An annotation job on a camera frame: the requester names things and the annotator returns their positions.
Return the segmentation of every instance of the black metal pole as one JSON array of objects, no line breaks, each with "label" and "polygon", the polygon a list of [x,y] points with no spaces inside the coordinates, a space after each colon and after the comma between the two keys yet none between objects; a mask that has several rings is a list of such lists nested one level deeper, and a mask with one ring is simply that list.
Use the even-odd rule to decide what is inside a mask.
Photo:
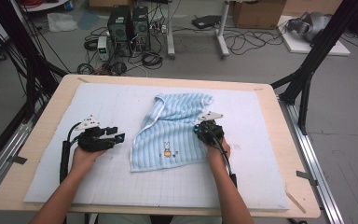
[{"label": "black metal pole", "polygon": [[295,103],[297,96],[302,92],[298,125],[303,134],[307,134],[305,126],[312,76],[357,13],[358,0],[343,0],[298,70],[271,84],[272,88],[276,89],[290,82],[284,93],[280,94],[280,99],[290,105]]}]

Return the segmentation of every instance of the human hand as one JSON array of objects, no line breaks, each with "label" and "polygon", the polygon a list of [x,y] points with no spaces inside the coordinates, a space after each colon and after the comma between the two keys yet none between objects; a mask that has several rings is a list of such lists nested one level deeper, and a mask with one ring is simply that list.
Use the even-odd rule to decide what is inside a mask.
[{"label": "human hand", "polygon": [[74,151],[74,158],[72,159],[72,168],[69,175],[75,175],[83,178],[92,168],[92,165],[99,156],[104,154],[104,151],[88,152],[81,147],[77,147]]},{"label": "human hand", "polygon": [[[231,148],[226,142],[226,139],[222,139],[223,150],[225,150],[227,157],[229,158]],[[218,146],[206,146],[207,147],[207,160],[213,170],[226,170],[226,161],[223,158]]]}]

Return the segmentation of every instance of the computer tower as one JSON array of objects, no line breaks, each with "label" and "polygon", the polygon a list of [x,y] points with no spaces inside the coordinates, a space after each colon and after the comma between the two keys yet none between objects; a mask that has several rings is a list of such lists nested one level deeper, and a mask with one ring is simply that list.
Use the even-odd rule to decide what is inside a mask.
[{"label": "computer tower", "polygon": [[129,43],[134,37],[130,6],[113,6],[107,28],[113,46],[118,42]]},{"label": "computer tower", "polygon": [[150,32],[147,7],[135,7],[132,11],[132,22],[136,36],[136,49],[150,50]]}]

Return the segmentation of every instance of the human arm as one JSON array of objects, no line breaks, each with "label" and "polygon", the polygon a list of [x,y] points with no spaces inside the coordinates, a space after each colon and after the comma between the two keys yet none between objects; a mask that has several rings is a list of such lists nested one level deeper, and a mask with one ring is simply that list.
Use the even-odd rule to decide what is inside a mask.
[{"label": "human arm", "polygon": [[[222,146],[229,157],[230,146],[225,139],[222,141]],[[214,146],[207,146],[207,148],[207,159],[216,183],[223,223],[253,224],[245,202],[227,173],[226,162],[220,150]]]},{"label": "human arm", "polygon": [[77,147],[68,176],[57,187],[30,223],[63,223],[83,178],[105,151],[87,152]]}]

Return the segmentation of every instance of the cardboard box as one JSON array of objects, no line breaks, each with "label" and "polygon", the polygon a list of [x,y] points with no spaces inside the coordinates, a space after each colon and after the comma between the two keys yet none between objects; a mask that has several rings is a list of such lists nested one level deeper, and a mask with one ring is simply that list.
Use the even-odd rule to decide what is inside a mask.
[{"label": "cardboard box", "polygon": [[275,29],[286,0],[263,0],[255,4],[236,3],[232,20],[238,28]]},{"label": "cardboard box", "polygon": [[319,11],[333,15],[342,0],[287,0],[283,15],[301,16],[304,12]]},{"label": "cardboard box", "polygon": [[112,7],[115,5],[131,6],[132,0],[89,0],[91,7]]}]

